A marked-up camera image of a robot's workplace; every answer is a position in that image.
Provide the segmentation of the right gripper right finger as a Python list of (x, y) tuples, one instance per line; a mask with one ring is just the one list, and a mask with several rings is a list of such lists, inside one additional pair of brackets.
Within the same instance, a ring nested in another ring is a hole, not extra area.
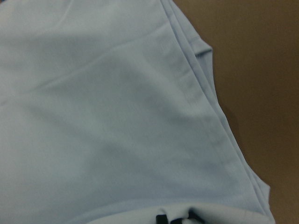
[(188, 211), (187, 217), (179, 217), (170, 221), (170, 224), (202, 224), (203, 219), (194, 211)]

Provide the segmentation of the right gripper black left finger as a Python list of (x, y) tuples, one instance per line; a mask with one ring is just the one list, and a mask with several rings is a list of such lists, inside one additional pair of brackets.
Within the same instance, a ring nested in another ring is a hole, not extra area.
[(166, 224), (166, 215), (165, 214), (156, 215), (156, 224)]

